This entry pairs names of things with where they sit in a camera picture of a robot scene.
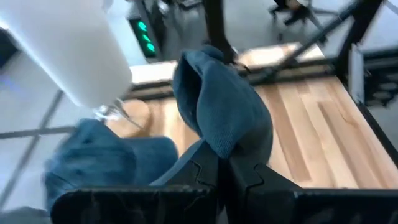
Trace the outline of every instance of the green indicator light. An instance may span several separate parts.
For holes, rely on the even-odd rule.
[[[148,42],[151,42],[151,41],[150,41],[150,38],[149,38],[147,35],[144,34],[144,35],[142,35],[142,37],[144,38],[144,40],[146,40],[146,41],[148,41]]]
[[[147,32],[147,26],[143,22],[138,23],[138,27],[142,30]]]
[[[155,52],[155,46],[151,43],[147,44],[147,48],[151,51],[151,52]]]

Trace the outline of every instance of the blue towel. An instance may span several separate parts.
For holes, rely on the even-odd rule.
[[[70,189],[165,184],[204,142],[221,158],[237,144],[248,151],[265,147],[262,160],[268,160],[270,114],[253,87],[222,61],[223,54],[210,46],[186,50],[179,60],[172,82],[178,110],[201,137],[180,159],[170,139],[120,139],[102,123],[83,120],[47,164],[47,210]]]

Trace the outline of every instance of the chair leg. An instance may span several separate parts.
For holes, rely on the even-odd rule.
[[[322,24],[319,22],[319,20],[314,16],[313,13],[310,13],[308,15],[308,19],[318,28],[318,29],[323,29]]]

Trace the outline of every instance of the wooden tabletop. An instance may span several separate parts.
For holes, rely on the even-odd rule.
[[[239,61],[248,67],[275,64],[298,46],[253,49]],[[299,60],[322,57],[315,46]],[[132,67],[132,80],[170,80],[175,65],[165,62]],[[256,90],[274,123],[268,165],[276,172],[302,187],[398,188],[397,167],[337,78],[258,86]],[[153,112],[151,135],[170,137],[183,154],[198,137],[182,121],[175,100],[148,104]]]

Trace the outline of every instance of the floor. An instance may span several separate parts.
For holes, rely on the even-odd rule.
[[[303,41],[316,28],[307,24],[303,31],[301,24],[287,30],[282,23],[272,25],[267,8],[273,5],[271,0],[251,0],[250,4],[241,0],[226,1],[227,35],[237,49],[248,49],[278,44],[275,32],[282,30],[285,42]],[[398,0],[391,0],[398,5]],[[338,10],[347,1],[314,0],[316,7]],[[398,43],[398,26],[391,26],[397,19],[390,9],[383,7],[374,21],[363,43],[365,49],[388,47]],[[324,23],[331,17],[321,17]],[[334,55],[339,49],[352,21],[334,31],[329,42],[323,48],[325,55]],[[113,23],[118,40],[124,46],[124,53],[130,65],[143,64],[142,58],[136,58],[127,41],[128,34],[121,22]],[[78,108],[63,95],[54,82],[29,57],[20,54],[2,71],[0,79],[0,103],[4,105],[0,112],[0,210],[11,210],[20,206],[44,207],[44,188],[41,176],[45,161],[52,155],[59,142],[67,136],[72,126],[81,118],[90,118],[90,110]],[[393,121],[398,119],[398,103],[388,108],[371,108],[395,147],[398,148],[398,128]],[[40,134],[29,136],[36,130]]]

